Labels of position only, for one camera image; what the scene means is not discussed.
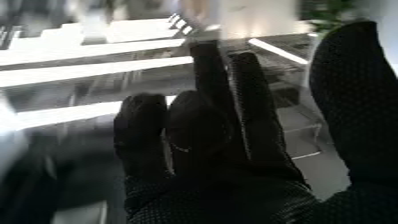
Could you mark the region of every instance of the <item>dark fabric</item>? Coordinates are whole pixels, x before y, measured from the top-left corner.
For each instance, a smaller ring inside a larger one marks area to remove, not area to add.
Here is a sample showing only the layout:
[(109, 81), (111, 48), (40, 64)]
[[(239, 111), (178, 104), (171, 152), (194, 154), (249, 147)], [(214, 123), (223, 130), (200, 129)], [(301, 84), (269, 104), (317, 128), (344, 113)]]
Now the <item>dark fabric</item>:
[[(218, 65), (223, 60), (216, 55), (209, 57), (207, 52), (216, 53), (216, 48), (207, 46), (203, 49), (193, 51), (198, 92), (186, 93), (177, 99), (166, 116), (171, 150), (180, 153), (173, 158), (182, 165), (177, 167), (178, 170), (191, 168), (193, 164), (178, 161), (187, 159), (194, 161), (196, 169), (178, 172), (182, 175), (162, 182), (129, 173), (130, 223), (398, 223), (398, 150), (393, 140), (398, 84), (376, 23), (356, 23), (328, 35), (313, 59), (313, 96), (353, 180), (349, 189), (322, 203), (287, 157), (257, 57), (253, 54), (233, 57), (232, 110), (228, 76)], [(226, 126), (226, 139), (216, 137), (221, 126)], [(210, 133), (202, 142), (198, 133), (203, 129)], [(187, 155), (193, 150), (207, 155), (200, 158), (221, 159), (218, 166), (210, 163), (212, 169), (202, 169), (203, 160), (196, 161)]]

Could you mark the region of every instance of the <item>person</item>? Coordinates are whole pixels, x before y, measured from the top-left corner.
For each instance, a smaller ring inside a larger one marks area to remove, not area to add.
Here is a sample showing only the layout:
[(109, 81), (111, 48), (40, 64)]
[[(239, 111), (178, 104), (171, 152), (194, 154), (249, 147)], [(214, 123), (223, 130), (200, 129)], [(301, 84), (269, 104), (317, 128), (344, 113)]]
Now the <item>person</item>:
[(377, 24), (329, 33), (312, 64), (313, 97), (353, 181), (326, 202), (287, 154), (255, 54), (232, 55), (230, 87), (218, 46), (198, 44), (191, 52), (198, 90), (170, 108), (162, 95), (129, 97), (114, 121), (129, 222), (398, 223), (398, 81)]

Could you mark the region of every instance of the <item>gloved hand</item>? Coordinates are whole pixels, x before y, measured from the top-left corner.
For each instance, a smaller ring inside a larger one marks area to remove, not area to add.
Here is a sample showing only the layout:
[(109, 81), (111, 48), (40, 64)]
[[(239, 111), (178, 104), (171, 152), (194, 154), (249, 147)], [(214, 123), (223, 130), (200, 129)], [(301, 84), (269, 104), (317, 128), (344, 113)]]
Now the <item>gloved hand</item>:
[(161, 95), (130, 97), (123, 103), (116, 118), (116, 149), (127, 172), (145, 175), (145, 172), (155, 174), (166, 170), (161, 162), (161, 133), (166, 127), (177, 174), (212, 175), (228, 167), (305, 183), (287, 154), (274, 99), (257, 56), (251, 53), (232, 55), (232, 90), (216, 43), (193, 45), (191, 52), (198, 91), (180, 94), (170, 112)]

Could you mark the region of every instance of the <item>wall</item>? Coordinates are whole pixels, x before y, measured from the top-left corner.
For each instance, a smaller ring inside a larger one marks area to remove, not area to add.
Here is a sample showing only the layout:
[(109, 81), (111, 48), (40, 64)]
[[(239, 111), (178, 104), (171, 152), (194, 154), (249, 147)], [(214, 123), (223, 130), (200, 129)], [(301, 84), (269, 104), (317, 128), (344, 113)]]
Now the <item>wall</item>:
[(221, 0), (223, 39), (292, 33), (297, 0)]
[(398, 74), (398, 1), (361, 0), (360, 7), (365, 17), (379, 23), (379, 38), (385, 47), (386, 57)]

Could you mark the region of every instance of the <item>finger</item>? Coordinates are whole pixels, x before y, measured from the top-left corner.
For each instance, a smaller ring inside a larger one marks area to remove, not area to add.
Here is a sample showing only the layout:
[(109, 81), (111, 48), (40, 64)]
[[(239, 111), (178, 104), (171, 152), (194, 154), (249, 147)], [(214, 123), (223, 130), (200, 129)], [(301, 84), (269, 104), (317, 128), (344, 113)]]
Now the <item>finger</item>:
[(168, 104), (162, 95), (141, 94), (123, 101), (116, 117), (116, 131), (125, 131), (125, 138), (148, 140), (161, 137), (166, 124)]
[(162, 95), (141, 94), (123, 101), (114, 121), (116, 154), (125, 172), (146, 180), (168, 176), (162, 147), (168, 105)]
[(225, 119), (196, 91), (184, 92), (171, 104), (166, 135), (177, 174), (203, 173), (214, 161), (216, 151), (228, 140)]
[(196, 88), (207, 103), (235, 116), (233, 96), (230, 90), (228, 72), (218, 49), (218, 42), (191, 46), (196, 70)]
[(248, 152), (242, 141), (241, 122), (235, 111), (235, 101), (230, 89), (226, 65), (218, 49), (218, 43), (209, 42), (191, 47), (196, 68), (196, 87), (205, 102), (225, 118), (225, 133), (228, 146), (225, 157), (230, 161), (248, 161)]
[(257, 55), (232, 56), (237, 110), (253, 161), (285, 161), (285, 137), (274, 98)]

